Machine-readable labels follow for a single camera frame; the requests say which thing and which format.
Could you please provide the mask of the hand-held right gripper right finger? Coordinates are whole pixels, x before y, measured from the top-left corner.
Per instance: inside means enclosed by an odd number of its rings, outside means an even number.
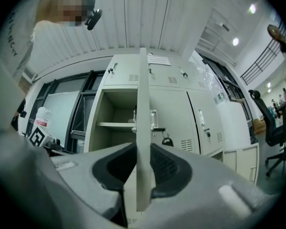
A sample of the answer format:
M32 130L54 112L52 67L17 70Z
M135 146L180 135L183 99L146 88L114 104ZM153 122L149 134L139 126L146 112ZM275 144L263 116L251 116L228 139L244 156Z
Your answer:
M143 229L253 229L277 201L214 158L151 144L150 164Z

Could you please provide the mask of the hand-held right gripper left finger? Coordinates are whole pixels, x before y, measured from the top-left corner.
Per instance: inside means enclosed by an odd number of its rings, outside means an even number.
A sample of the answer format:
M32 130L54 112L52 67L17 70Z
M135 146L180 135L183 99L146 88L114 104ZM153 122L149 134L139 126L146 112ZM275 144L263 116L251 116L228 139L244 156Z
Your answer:
M51 158L50 224L92 229L111 222L127 228L124 185L136 165L135 143Z

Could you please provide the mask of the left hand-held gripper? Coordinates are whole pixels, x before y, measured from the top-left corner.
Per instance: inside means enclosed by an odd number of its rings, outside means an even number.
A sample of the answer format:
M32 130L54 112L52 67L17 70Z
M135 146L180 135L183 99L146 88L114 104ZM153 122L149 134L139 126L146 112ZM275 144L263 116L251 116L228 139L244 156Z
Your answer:
M60 139L55 138L43 126L36 126L32 131L29 141L38 147L44 148L48 155L72 155L73 152L67 151L61 146Z

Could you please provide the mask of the locker door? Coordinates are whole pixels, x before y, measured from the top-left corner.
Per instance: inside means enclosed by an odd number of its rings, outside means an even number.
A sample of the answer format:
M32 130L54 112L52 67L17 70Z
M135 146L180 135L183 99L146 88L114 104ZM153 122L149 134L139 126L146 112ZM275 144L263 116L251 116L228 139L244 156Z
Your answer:
M136 210L143 212L147 209L151 199L151 123L150 97L148 78L148 58L146 48L140 49L139 54L139 83L137 95L136 120Z
M259 172L259 144L224 151L223 163L255 185Z

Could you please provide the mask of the grey metal locker cabinet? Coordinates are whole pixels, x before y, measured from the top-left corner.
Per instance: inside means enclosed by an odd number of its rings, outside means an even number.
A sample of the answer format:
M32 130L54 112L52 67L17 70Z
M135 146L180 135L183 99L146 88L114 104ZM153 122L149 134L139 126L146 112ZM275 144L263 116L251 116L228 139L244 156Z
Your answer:
M215 156L226 146L217 104L193 62L168 59L171 66L148 64L151 142L162 145L167 131L174 148ZM92 105L85 152L136 141L138 83L139 54L113 56Z

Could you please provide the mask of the clear bottle red label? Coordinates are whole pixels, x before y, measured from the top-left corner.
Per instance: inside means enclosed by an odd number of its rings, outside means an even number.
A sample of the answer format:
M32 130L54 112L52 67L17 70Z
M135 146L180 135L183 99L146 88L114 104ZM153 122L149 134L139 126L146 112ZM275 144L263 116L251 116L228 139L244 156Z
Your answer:
M34 124L40 125L43 127L48 127L49 122L52 118L51 110L48 110L45 107L40 107L37 111Z

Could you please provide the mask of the keys with black fob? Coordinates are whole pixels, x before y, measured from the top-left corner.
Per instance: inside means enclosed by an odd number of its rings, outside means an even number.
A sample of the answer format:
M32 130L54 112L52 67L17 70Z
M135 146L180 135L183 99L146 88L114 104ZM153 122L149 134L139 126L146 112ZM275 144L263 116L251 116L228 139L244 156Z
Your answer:
M169 133L165 131L162 132L162 134L163 134L162 145L174 147L173 140L170 138Z

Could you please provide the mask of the black framed window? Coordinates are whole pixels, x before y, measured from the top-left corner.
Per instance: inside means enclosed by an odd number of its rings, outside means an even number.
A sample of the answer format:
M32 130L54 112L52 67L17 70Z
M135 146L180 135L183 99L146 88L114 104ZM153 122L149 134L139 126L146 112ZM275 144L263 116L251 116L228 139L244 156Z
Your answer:
M61 146L73 153L84 151L88 120L104 71L90 71L43 84L28 115L26 130L29 137L40 107L52 113L49 131L61 141Z
M199 54L203 58L203 62L207 63L215 75L219 78L219 81L223 85L229 99L234 102L239 102L243 108L247 124L249 128L253 127L252 122L252 113L249 109L248 103L245 99L245 96L236 83L234 77L229 73L229 71L222 66L220 63L215 62L214 60Z

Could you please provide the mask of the clear bottle green label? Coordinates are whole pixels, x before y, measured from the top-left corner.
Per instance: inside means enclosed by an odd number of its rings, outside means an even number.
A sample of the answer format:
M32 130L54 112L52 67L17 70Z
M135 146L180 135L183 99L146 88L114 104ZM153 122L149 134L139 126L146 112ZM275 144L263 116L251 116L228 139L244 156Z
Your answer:
M219 78L216 76L207 60L203 58L199 53L193 51L190 61L192 61L198 69L200 75L207 84L207 89L213 96L216 104L229 101L228 95L222 86Z

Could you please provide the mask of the cardboard box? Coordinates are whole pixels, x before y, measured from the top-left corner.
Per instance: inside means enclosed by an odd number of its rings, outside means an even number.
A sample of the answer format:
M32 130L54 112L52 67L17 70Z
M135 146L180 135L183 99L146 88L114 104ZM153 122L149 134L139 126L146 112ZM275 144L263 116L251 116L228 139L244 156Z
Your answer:
M264 121L264 119L260 120L260 119L254 119L253 120L253 128L254 128L254 133L260 134L266 131L266 123Z

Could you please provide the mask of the person's grey t-shirt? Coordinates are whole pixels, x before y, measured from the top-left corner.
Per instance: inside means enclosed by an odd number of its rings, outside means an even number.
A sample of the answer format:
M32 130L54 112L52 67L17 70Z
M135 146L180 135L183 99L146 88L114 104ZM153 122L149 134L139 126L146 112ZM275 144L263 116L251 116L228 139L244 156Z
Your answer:
M46 152L19 135L18 84L30 60L40 0L20 0L0 28L0 229L56 229L48 179L38 160Z

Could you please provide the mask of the white paper notice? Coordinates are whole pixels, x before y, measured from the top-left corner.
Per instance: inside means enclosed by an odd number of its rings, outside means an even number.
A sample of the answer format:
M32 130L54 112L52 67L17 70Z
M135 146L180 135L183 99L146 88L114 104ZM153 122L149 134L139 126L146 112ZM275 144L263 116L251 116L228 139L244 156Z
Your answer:
M167 57L155 56L153 54L147 55L147 61L148 64L171 66L171 63Z

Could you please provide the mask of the black office chair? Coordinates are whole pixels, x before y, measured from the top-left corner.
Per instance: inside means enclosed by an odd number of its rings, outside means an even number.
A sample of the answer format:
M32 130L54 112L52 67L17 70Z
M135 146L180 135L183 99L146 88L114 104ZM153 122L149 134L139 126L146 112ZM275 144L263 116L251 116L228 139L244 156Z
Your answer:
M276 126L275 118L270 113L270 110L262 100L260 93L256 90L249 90L252 100L261 111L266 124L266 143L269 146L279 145L282 147L280 153L274 156L270 156L265 160L265 165L268 165L269 160L275 159L276 162L272 165L266 173L269 177L272 171L282 162L286 161L286 102L280 105L277 109L277 116L283 119L283 124L279 127Z

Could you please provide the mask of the black stair railing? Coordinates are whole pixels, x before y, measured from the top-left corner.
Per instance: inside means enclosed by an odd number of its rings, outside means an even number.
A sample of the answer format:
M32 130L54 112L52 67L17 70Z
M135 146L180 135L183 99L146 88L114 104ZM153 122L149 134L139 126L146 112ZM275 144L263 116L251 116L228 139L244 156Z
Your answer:
M286 36L286 26L281 21L267 19L259 24L252 38L238 59L240 79L245 85L252 83L279 55L280 46L268 33L268 26L274 25Z

